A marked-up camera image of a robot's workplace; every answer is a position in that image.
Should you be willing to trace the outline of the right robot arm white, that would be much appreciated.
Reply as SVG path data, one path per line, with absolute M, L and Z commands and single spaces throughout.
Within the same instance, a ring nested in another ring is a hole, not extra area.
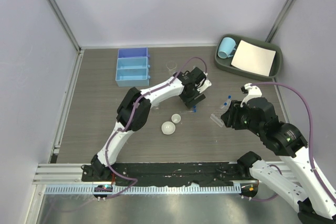
M 291 205 L 302 223 L 335 223 L 335 203 L 313 173 L 308 142 L 299 129 L 279 121 L 274 106 L 266 98 L 253 98 L 246 103 L 232 100 L 228 101 L 226 108 L 220 117 L 224 125 L 257 135 L 266 148 L 291 170 L 298 184 L 273 170 L 252 151 L 238 159 L 239 177 L 265 183 Z

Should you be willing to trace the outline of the clear acrylic test tube rack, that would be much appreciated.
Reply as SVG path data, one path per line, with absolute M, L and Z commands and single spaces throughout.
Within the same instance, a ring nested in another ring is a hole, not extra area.
M 228 105 L 221 106 L 211 114 L 210 119 L 213 120 L 219 127 L 223 127 L 224 121 L 221 119 L 221 116 L 228 111 L 228 108 Z

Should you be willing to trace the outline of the small clear glass flask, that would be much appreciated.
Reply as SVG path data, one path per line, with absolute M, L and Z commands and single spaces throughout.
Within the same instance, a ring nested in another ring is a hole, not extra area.
M 161 109 L 160 109 L 160 106 L 153 106 L 152 109 L 151 109 L 152 113 L 154 114 L 160 114 L 161 113 Z

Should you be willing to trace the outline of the dark green plastic tray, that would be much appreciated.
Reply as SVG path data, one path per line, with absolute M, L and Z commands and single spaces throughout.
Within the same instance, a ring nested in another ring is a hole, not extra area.
M 239 76 L 270 81 L 281 71 L 281 49 L 269 42 L 234 34 L 220 39 L 214 56 L 218 69 Z

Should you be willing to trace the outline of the white ceramic crucible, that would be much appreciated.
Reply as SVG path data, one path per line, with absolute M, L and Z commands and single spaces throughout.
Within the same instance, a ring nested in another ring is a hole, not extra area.
M 175 113 L 171 116 L 171 121 L 174 124 L 179 124 L 181 122 L 181 116 L 179 114 Z

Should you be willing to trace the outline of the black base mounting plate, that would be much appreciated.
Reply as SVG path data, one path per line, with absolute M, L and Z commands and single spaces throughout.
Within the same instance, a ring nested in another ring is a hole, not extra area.
M 237 163 L 115 163 L 119 174 L 136 178 L 138 187 L 182 187 L 196 183 L 201 187 L 229 186 L 236 180 L 253 180 Z

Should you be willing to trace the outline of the light blue mug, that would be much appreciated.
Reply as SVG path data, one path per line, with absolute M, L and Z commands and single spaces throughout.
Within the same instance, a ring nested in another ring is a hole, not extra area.
M 230 37 L 224 37 L 219 44 L 217 56 L 221 59 L 230 58 L 236 50 L 236 42 Z

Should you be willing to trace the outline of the blue three-compartment organizer bin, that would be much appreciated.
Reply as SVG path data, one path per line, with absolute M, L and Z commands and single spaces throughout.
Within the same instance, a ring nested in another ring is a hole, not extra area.
M 149 51 L 142 48 L 120 48 L 116 66 L 116 83 L 119 87 L 149 86 Z

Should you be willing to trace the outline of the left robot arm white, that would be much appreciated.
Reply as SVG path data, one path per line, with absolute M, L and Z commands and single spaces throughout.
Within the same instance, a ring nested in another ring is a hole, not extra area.
M 176 72 L 166 81 L 147 89 L 129 89 L 117 109 L 111 135 L 90 162 L 94 176 L 102 182 L 111 177 L 109 165 L 116 162 L 128 138 L 145 126 L 153 106 L 169 98 L 180 97 L 184 105 L 191 109 L 204 100 L 204 91 L 212 85 L 207 76 L 206 71 L 196 67 L 192 71 Z

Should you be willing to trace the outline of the clear glass beaker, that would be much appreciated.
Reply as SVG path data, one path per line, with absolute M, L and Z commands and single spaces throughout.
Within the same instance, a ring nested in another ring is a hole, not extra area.
M 166 63 L 166 67 L 167 67 L 169 75 L 172 76 L 176 72 L 177 63 L 175 61 L 172 61 L 172 60 L 168 61 Z

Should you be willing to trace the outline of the white paper sheet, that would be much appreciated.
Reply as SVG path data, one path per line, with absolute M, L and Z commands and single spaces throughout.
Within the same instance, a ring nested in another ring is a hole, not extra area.
M 275 55 L 274 50 L 264 49 L 241 40 L 231 65 L 243 71 L 269 76 Z

